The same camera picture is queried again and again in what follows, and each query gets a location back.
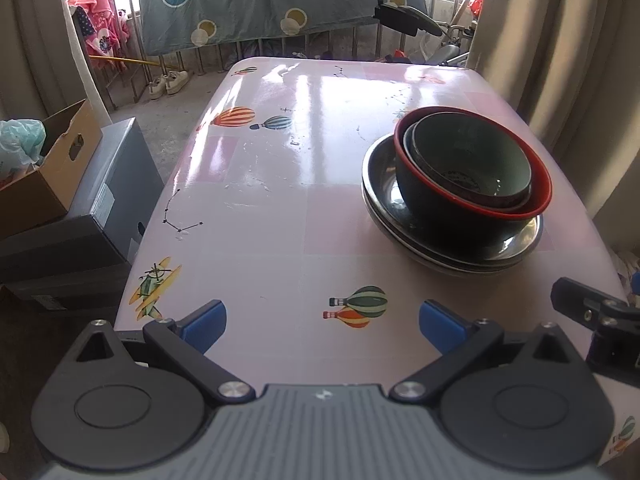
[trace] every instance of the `red-rimmed bowl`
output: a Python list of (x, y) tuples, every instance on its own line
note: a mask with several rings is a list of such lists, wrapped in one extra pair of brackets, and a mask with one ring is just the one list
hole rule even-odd
[[(512, 137), (525, 153), (531, 166), (531, 195), (516, 211), (503, 212), (484, 208), (462, 200), (428, 179), (404, 151), (404, 133), (421, 118), (436, 112), (458, 112), (491, 122)], [(420, 220), (439, 229), (455, 244), (485, 245), (507, 240), (532, 219), (542, 213), (551, 202), (551, 177), (542, 160), (520, 137), (501, 124), (484, 116), (453, 107), (418, 108), (405, 115), (394, 132), (396, 149), (396, 179), (400, 193), (409, 210)]]

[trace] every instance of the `metal bolt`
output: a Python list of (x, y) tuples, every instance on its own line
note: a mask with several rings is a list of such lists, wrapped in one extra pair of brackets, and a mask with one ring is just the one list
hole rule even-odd
[(603, 317), (600, 322), (604, 325), (604, 326), (616, 326), (618, 324), (618, 321), (613, 319), (612, 317)]
[(394, 391), (403, 399), (417, 399), (424, 395), (426, 388), (415, 381), (403, 381), (394, 386)]
[(220, 395), (227, 399), (239, 399), (251, 391), (251, 387), (242, 381), (227, 381), (218, 387)]

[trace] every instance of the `red rim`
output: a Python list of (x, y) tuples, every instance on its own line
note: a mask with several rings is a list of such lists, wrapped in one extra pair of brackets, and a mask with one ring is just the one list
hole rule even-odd
[[(461, 114), (466, 114), (469, 116), (473, 116), (483, 121), (487, 121), (497, 128), (500, 128), (506, 134), (508, 134), (512, 139), (514, 139), (518, 145), (521, 147), (522, 151), (527, 157), (529, 164), (531, 166), (531, 197), (529, 201), (523, 206), (523, 208), (529, 208), (529, 210), (519, 212), (519, 213), (503, 213), (499, 211), (494, 211), (491, 209), (485, 209), (482, 206), (475, 205), (469, 202), (465, 202), (460, 199), (453, 193), (445, 190), (444, 188), (437, 187), (433, 182), (427, 179), (409, 160), (406, 153), (404, 152), (404, 147), (402, 146), (402, 136), (407, 128), (411, 125), (419, 121), (421, 118), (426, 117), (427, 115), (436, 113), (436, 112), (458, 112)], [(405, 115), (398, 124), (396, 124), (396, 130), (394, 131), (394, 146), (396, 148), (396, 156), (400, 157), (402, 163), (409, 168), (409, 170), (423, 183), (429, 186), (438, 194), (447, 198), (449, 201), (454, 202), (455, 204), (463, 207), (465, 209), (469, 209), (476, 213), (480, 213), (485, 216), (492, 216), (494, 218), (501, 218), (504, 220), (527, 220), (538, 216), (542, 213), (549, 203), (551, 202), (552, 195), (552, 184), (551, 177), (549, 176), (549, 172), (546, 170), (546, 166), (538, 156), (536, 152), (533, 151), (532, 147), (530, 147), (524, 140), (522, 140), (519, 136), (514, 134), (511, 130), (508, 130), (501, 124), (492, 121), (491, 119), (484, 117), (482, 115), (476, 114), (474, 112), (470, 112), (469, 110), (463, 110), (462, 108), (455, 108), (450, 106), (431, 106), (425, 108), (418, 108), (416, 110), (412, 110), (407, 115)]]

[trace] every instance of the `stack of bowls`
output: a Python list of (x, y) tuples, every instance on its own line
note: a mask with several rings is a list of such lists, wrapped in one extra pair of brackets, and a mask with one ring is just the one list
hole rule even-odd
[(552, 184), (513, 132), (468, 110), (429, 107), (370, 148), (363, 190), (376, 223), (414, 253), (462, 272), (495, 272), (540, 240)]

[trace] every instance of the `gray box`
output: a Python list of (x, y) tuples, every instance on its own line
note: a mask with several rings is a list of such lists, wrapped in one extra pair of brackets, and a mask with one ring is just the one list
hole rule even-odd
[[(164, 184), (135, 119), (102, 134), (69, 213), (0, 240), (0, 283), (20, 298), (30, 289), (31, 296), (53, 298), (61, 291), (71, 296), (74, 288), (75, 296), (122, 293), (118, 277), (130, 269)], [(89, 270), (100, 271), (82, 274)]]

